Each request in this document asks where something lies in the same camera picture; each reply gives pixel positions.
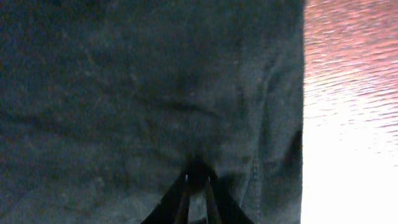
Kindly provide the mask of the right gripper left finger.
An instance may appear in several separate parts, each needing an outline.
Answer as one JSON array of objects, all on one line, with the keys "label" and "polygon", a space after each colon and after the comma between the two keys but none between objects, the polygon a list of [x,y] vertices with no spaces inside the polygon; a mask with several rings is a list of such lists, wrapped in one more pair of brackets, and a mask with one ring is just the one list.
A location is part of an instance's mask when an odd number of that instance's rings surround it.
[{"label": "right gripper left finger", "polygon": [[187,224],[189,206],[188,175],[182,174],[141,224]]}]

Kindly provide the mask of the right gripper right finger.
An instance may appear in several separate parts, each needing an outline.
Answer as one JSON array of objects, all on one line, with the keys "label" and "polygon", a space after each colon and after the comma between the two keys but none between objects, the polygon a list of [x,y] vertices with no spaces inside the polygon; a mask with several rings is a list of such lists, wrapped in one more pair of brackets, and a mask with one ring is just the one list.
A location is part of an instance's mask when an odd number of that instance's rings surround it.
[{"label": "right gripper right finger", "polygon": [[207,177],[205,197],[209,224],[253,224],[217,178]]}]

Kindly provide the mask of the black shorts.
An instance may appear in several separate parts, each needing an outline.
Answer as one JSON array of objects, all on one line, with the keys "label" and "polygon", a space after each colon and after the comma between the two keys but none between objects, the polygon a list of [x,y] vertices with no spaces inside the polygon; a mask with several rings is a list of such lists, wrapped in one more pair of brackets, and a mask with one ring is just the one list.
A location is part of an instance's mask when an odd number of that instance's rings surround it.
[{"label": "black shorts", "polygon": [[140,223],[182,174],[299,223],[303,0],[1,2],[1,222]]}]

